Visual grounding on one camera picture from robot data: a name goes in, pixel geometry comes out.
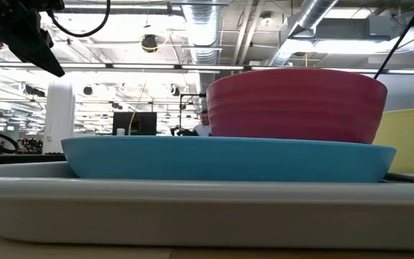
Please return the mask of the grey plastic tray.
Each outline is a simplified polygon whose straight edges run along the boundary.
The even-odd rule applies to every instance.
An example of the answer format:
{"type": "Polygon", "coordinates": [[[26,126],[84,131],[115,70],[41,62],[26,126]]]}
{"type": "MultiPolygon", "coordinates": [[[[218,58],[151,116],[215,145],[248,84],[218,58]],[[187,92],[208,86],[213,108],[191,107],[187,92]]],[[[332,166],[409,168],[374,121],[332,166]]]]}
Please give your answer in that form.
{"type": "Polygon", "coordinates": [[[78,178],[0,165],[0,236],[27,242],[414,250],[414,183],[78,178]]]}

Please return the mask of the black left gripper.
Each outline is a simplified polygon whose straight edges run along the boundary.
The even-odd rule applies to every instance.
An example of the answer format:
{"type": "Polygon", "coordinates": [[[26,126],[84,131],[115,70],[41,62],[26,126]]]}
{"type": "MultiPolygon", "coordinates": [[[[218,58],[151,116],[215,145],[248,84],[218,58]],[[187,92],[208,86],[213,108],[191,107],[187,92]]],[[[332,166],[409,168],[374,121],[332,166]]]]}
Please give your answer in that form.
{"type": "Polygon", "coordinates": [[[65,75],[51,51],[49,34],[40,28],[40,12],[65,8],[63,0],[0,0],[0,42],[24,63],[57,77],[65,75]]]}

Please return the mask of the person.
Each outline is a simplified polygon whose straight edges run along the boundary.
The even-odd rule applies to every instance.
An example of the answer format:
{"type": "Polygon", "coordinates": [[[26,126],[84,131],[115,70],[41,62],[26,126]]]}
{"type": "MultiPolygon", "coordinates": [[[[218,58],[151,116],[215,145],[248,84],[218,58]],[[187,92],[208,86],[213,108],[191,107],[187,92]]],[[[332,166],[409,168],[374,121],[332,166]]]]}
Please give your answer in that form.
{"type": "Polygon", "coordinates": [[[170,130],[172,136],[201,136],[208,137],[212,135],[211,123],[208,116],[208,111],[203,110],[200,113],[201,123],[196,125],[192,130],[174,127],[170,130]]]}

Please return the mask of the blue plate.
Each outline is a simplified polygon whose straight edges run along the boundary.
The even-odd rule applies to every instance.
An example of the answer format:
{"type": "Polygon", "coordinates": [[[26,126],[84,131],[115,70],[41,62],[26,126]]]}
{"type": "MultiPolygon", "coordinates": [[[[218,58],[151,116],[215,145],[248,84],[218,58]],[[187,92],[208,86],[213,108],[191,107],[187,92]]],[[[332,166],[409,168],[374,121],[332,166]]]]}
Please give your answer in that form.
{"type": "Polygon", "coordinates": [[[61,142],[80,178],[379,183],[393,147],[244,137],[95,136],[61,142]]]}

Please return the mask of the magenta bowl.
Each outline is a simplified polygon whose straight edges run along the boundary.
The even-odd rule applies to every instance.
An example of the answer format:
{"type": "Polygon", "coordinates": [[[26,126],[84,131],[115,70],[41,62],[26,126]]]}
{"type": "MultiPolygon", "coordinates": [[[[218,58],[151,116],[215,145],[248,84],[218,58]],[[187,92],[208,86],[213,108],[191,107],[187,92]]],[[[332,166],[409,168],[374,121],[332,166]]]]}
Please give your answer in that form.
{"type": "Polygon", "coordinates": [[[387,87],[358,73],[279,68],[239,73],[206,90],[216,137],[373,142],[387,87]]]}

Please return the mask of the silver ventilation duct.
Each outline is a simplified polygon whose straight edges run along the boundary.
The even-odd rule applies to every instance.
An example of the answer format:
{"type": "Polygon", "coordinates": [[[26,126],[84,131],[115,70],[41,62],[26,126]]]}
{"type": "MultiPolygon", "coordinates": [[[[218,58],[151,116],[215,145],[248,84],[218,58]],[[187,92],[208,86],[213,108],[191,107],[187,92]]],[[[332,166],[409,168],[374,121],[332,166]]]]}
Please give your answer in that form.
{"type": "Polygon", "coordinates": [[[294,53],[298,52],[298,42],[291,37],[299,33],[309,33],[313,37],[317,25],[335,7],[339,0],[304,0],[300,11],[287,17],[280,28],[280,46],[268,60],[268,66],[285,66],[294,53]]]}
{"type": "Polygon", "coordinates": [[[202,0],[193,0],[195,4],[183,5],[186,19],[188,44],[192,63],[195,65],[217,65],[220,51],[221,9],[219,5],[199,4],[202,0]]]}

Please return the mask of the white pillar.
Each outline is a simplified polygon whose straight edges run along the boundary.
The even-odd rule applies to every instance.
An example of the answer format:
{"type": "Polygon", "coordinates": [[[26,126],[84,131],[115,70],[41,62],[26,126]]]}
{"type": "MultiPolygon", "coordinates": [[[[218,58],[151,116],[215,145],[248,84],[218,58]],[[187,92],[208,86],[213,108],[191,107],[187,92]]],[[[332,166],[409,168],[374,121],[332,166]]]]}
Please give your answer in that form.
{"type": "Polygon", "coordinates": [[[75,91],[70,81],[51,81],[47,88],[44,154],[63,153],[61,141],[74,136],[75,91]]]}

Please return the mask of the yellow mug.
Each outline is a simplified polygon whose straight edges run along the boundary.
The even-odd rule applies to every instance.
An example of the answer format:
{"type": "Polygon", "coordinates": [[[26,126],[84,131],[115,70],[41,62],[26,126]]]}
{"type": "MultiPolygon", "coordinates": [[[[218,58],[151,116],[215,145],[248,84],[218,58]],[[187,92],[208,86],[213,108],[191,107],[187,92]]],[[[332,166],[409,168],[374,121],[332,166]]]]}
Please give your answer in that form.
{"type": "Polygon", "coordinates": [[[414,109],[384,112],[374,144],[394,147],[391,173],[414,173],[414,109]]]}

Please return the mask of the black monitor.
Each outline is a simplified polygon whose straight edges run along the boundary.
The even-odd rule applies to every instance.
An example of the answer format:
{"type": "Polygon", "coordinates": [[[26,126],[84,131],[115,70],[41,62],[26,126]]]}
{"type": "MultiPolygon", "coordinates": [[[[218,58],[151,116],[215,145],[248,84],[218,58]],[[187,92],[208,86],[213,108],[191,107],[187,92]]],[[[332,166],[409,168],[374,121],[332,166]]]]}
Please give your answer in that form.
{"type": "Polygon", "coordinates": [[[114,112],[112,135],[156,135],[155,112],[114,112]]]}

